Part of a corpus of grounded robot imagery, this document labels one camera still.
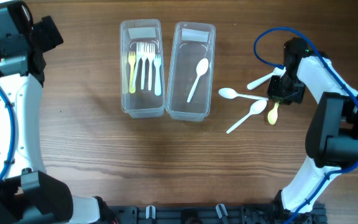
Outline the yellow plastic spoon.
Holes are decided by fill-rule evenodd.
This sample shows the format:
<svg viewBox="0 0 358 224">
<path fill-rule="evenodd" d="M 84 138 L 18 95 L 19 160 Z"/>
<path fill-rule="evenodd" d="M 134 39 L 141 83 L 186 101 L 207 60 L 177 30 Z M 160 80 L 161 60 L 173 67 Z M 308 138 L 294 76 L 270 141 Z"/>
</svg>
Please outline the yellow plastic spoon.
<svg viewBox="0 0 358 224">
<path fill-rule="evenodd" d="M 274 107 L 268 112 L 267 119 L 271 125 L 274 125 L 277 122 L 279 105 L 280 105 L 280 103 L 276 102 L 274 104 Z"/>
</svg>

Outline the white spoon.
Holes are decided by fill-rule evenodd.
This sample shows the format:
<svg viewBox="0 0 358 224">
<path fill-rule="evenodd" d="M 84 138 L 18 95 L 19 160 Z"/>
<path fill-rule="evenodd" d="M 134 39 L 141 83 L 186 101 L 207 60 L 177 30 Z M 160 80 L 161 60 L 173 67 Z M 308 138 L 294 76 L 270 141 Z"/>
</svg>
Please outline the white spoon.
<svg viewBox="0 0 358 224">
<path fill-rule="evenodd" d="M 247 85 L 247 89 L 248 90 L 253 90 L 254 88 L 257 88 L 258 86 L 260 86 L 261 84 L 263 84 L 264 82 L 266 82 L 267 80 L 269 80 L 270 78 L 272 78 L 273 76 L 282 76 L 284 75 L 286 72 L 286 68 L 275 68 L 273 70 L 273 72 L 259 78 L 259 79 L 256 79 L 252 82 L 250 82 L 248 85 Z"/>
<path fill-rule="evenodd" d="M 233 124 L 226 131 L 226 133 L 227 134 L 231 133 L 233 130 L 235 130 L 237 127 L 239 127 L 250 116 L 255 115 L 255 114 L 260 114 L 261 112 L 263 112 L 263 110 L 266 108 L 266 106 L 267 106 L 267 100 L 258 100 L 255 103 L 253 103 L 250 107 L 249 112 L 243 118 L 241 118 L 239 121 L 237 121 L 235 124 Z"/>
<path fill-rule="evenodd" d="M 188 95 L 186 101 L 187 103 L 191 101 L 201 76 L 203 76 L 208 71 L 208 68 L 209 68 L 209 60 L 207 58 L 203 58 L 198 62 L 196 66 L 196 79 Z"/>
<path fill-rule="evenodd" d="M 219 95 L 221 95 L 223 98 L 226 99 L 235 99 L 237 97 L 241 97 L 241 98 L 248 98 L 251 100 L 268 100 L 268 98 L 263 97 L 263 96 L 254 96 L 254 95 L 245 95 L 245 94 L 240 94 L 238 92 L 236 92 L 234 89 L 232 88 L 221 88 L 218 91 Z"/>
</svg>

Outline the yellow plastic fork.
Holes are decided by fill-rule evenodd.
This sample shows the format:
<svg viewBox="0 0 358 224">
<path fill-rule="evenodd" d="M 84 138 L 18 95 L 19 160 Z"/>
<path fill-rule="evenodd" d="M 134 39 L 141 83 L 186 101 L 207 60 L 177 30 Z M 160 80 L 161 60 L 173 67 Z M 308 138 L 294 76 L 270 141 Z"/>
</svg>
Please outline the yellow plastic fork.
<svg viewBox="0 0 358 224">
<path fill-rule="evenodd" d="M 136 63 L 136 54 L 135 51 L 130 51 L 128 56 L 128 64 L 130 66 L 130 75 L 129 75 L 129 93 L 135 93 L 135 88 L 132 86 L 134 79 L 134 69 Z"/>
</svg>

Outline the white plastic fork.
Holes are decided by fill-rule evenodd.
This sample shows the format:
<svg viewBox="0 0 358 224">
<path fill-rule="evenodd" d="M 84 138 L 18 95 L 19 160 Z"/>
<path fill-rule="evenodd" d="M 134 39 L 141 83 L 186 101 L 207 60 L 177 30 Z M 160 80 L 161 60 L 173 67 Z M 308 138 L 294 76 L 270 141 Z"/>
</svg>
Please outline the white plastic fork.
<svg viewBox="0 0 358 224">
<path fill-rule="evenodd" d="M 144 43 L 143 42 L 137 42 L 136 43 L 136 61 L 135 61 L 135 70 L 134 70 L 134 78 L 132 81 L 132 87 L 135 88 L 136 86 L 136 80 L 137 80 L 137 74 L 138 74 L 138 69 L 139 69 L 139 63 L 141 58 L 144 55 Z"/>
<path fill-rule="evenodd" d="M 148 56 L 147 59 L 149 61 L 149 74 L 148 74 L 148 91 L 152 90 L 152 65 L 155 58 L 155 45 L 153 42 L 149 43 L 148 46 Z"/>
<path fill-rule="evenodd" d="M 140 89 L 143 90 L 145 86 L 145 63 L 149 56 L 149 44 L 146 42 L 143 42 L 143 56 L 142 56 L 142 71 L 141 71 L 141 83 L 140 83 Z"/>
</svg>

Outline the light blue plastic fork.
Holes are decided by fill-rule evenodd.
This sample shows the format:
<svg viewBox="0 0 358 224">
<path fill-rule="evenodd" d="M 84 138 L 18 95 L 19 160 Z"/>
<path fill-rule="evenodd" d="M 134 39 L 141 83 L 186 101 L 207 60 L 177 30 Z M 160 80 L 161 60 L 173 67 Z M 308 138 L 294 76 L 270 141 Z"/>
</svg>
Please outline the light blue plastic fork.
<svg viewBox="0 0 358 224">
<path fill-rule="evenodd" d="M 162 87 L 160 81 L 160 67 L 161 67 L 161 55 L 157 54 L 154 59 L 154 67 L 155 67 L 155 89 L 154 93 L 156 96 L 160 96 L 162 94 Z"/>
</svg>

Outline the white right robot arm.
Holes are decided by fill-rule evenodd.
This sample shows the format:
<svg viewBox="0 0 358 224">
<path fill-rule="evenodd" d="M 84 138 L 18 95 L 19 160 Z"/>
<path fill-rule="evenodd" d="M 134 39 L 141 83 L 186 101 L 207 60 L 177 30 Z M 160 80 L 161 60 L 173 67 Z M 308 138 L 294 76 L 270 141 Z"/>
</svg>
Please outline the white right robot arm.
<svg viewBox="0 0 358 224">
<path fill-rule="evenodd" d="M 308 128 L 307 157 L 300 170 L 278 194 L 286 212 L 307 213 L 323 190 L 358 160 L 358 91 L 333 69 L 324 52 L 309 50 L 305 40 L 294 37 L 285 42 L 284 71 L 274 75 L 267 94 L 281 105 L 301 103 L 309 90 L 318 107 Z"/>
</svg>

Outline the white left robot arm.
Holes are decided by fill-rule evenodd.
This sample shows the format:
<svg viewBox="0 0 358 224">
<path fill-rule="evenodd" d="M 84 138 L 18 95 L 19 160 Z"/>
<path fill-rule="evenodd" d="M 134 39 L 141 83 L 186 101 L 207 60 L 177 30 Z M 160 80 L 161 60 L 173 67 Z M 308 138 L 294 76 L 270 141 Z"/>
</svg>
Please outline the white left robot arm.
<svg viewBox="0 0 358 224">
<path fill-rule="evenodd" d="M 50 16 L 0 1 L 0 223 L 95 223 L 98 200 L 49 176 L 40 150 L 44 53 L 63 43 Z"/>
</svg>

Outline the clear right plastic container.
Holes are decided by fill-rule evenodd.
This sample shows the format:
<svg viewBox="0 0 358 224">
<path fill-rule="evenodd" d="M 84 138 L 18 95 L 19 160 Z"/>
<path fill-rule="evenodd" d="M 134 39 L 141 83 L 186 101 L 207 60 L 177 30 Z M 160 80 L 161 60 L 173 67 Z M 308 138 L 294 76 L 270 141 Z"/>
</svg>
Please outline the clear right plastic container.
<svg viewBox="0 0 358 224">
<path fill-rule="evenodd" d="M 211 109 L 216 28 L 212 24 L 179 22 L 175 26 L 166 111 L 172 119 L 203 121 Z M 207 58 L 208 71 L 201 76 L 189 103 L 198 62 Z"/>
</svg>

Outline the clear plastic container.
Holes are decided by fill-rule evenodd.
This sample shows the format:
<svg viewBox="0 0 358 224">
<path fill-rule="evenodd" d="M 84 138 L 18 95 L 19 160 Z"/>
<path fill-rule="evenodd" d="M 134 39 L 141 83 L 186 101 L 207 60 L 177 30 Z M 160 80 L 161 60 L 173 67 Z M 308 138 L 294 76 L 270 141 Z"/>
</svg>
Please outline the clear plastic container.
<svg viewBox="0 0 358 224">
<path fill-rule="evenodd" d="M 121 106 L 131 118 L 164 114 L 165 80 L 161 23 L 123 21 L 120 26 Z"/>
<path fill-rule="evenodd" d="M 216 28 L 212 24 L 179 22 L 175 26 L 166 111 L 172 119 L 203 121 L 211 109 Z M 201 76 L 189 103 L 198 62 L 207 58 L 208 71 Z"/>
</svg>

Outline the clear left plastic container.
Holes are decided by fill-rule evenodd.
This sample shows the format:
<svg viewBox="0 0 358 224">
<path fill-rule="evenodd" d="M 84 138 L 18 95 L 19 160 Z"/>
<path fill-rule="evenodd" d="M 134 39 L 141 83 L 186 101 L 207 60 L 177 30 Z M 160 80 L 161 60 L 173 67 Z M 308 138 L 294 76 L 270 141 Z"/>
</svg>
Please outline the clear left plastic container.
<svg viewBox="0 0 358 224">
<path fill-rule="evenodd" d="M 164 114 L 165 80 L 161 23 L 123 21 L 120 26 L 121 106 L 131 118 Z"/>
</svg>

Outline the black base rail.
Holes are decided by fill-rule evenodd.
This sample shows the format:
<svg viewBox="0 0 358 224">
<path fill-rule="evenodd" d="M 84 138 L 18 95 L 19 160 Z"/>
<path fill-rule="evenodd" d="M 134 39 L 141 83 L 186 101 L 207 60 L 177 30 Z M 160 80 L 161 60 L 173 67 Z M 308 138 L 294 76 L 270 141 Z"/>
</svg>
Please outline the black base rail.
<svg viewBox="0 0 358 224">
<path fill-rule="evenodd" d="M 291 213 L 281 215 L 268 204 L 225 206 L 220 203 L 208 207 L 148 207 L 110 206 L 123 224 L 251 224 L 284 223 Z"/>
</svg>

